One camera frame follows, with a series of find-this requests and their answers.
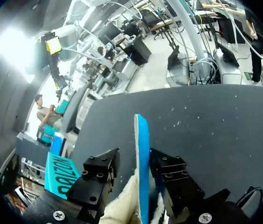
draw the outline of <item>floor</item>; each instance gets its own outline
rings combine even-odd
[[[172,30],[175,30],[174,25],[171,25],[170,27]],[[173,32],[173,35],[179,42],[182,43],[177,33]],[[194,49],[186,30],[182,32],[182,36],[185,39],[187,47],[190,49]],[[154,35],[149,34],[143,40],[152,54],[149,57],[148,63],[146,63],[142,68],[139,69],[139,71],[136,73],[135,77],[131,81],[131,84],[128,88],[129,93],[168,87],[168,84],[166,82],[167,59],[172,52],[172,48],[169,46],[169,42],[165,37],[164,39],[162,39],[161,36],[158,36],[156,37],[156,40],[154,40],[153,37]],[[204,34],[202,34],[202,37],[204,41],[208,41],[208,39],[205,40]],[[253,81],[247,80],[244,74],[244,72],[252,72],[252,61],[248,44],[238,44],[239,50],[237,52],[235,51],[234,44],[228,44],[226,40],[224,38],[221,38],[219,35],[217,35],[217,37],[218,42],[221,42],[224,46],[231,50],[234,53],[235,57],[238,59],[238,63],[240,65],[239,69],[242,73],[242,84],[252,85]],[[177,41],[175,41],[175,43],[180,46],[180,52],[185,52],[185,48],[181,44],[179,44]],[[213,40],[213,37],[212,41],[208,43],[211,51],[213,52],[213,50],[215,49],[215,42]],[[188,50],[188,52],[189,56],[195,56],[194,52],[190,50]]]

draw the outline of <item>white pipe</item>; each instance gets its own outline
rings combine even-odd
[[[197,55],[197,59],[198,60],[203,59],[204,52],[199,36],[196,33],[192,20],[190,19],[183,5],[178,0],[168,0],[168,3],[172,6],[177,16],[180,18],[182,24],[184,25],[193,44],[194,50]],[[203,78],[206,78],[207,75],[209,74],[209,66],[206,65],[200,66],[199,70],[200,70],[199,75],[202,74]]]

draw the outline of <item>bright light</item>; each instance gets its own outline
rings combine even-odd
[[[93,13],[93,11],[94,11],[95,8],[96,8],[96,7],[91,7],[91,8],[89,8],[89,9],[87,10],[87,12],[86,12],[86,14],[84,15],[84,17],[82,18],[82,20],[79,21],[79,25],[80,25],[81,27],[84,27],[86,21],[89,19],[89,17],[91,16],[91,14]]]
[[[34,75],[27,75],[27,74],[23,74],[25,80],[27,81],[27,83],[31,83],[34,79]]]
[[[98,21],[95,26],[92,28],[91,32],[93,32],[100,24],[102,23],[102,21]]]
[[[34,44],[33,39],[15,29],[7,29],[0,36],[0,56],[21,72],[28,83],[32,82],[34,75],[27,75],[25,68],[33,62]]]

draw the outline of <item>teal box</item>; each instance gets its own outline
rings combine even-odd
[[[55,109],[55,113],[64,114],[68,104],[69,104],[69,101],[64,99],[61,102],[61,104]]]
[[[72,160],[48,152],[44,189],[67,200],[66,192],[80,177]]]

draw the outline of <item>black metal bracket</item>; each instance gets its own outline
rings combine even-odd
[[[161,192],[168,216],[177,218],[185,207],[201,202],[205,193],[186,171],[186,162],[150,149],[149,166],[157,190]]]
[[[84,163],[82,176],[66,193],[69,202],[80,205],[80,221],[97,224],[104,215],[109,193],[119,167],[118,149],[113,149],[97,157],[89,157]]]

